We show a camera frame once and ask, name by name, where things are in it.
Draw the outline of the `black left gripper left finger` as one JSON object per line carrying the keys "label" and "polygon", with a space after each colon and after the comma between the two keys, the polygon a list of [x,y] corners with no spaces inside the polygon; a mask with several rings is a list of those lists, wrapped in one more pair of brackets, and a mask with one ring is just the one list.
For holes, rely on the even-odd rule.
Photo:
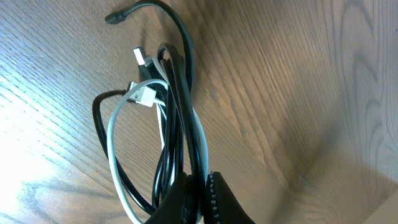
{"label": "black left gripper left finger", "polygon": [[183,224],[188,222],[187,174],[181,173],[175,179],[166,197],[145,224]]}

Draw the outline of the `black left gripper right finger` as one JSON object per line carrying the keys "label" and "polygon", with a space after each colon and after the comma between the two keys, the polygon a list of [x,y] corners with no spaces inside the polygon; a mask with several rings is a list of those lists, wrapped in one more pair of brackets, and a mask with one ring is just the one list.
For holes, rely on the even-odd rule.
{"label": "black left gripper right finger", "polygon": [[246,214],[220,172],[208,175],[203,206],[205,224],[248,224]]}

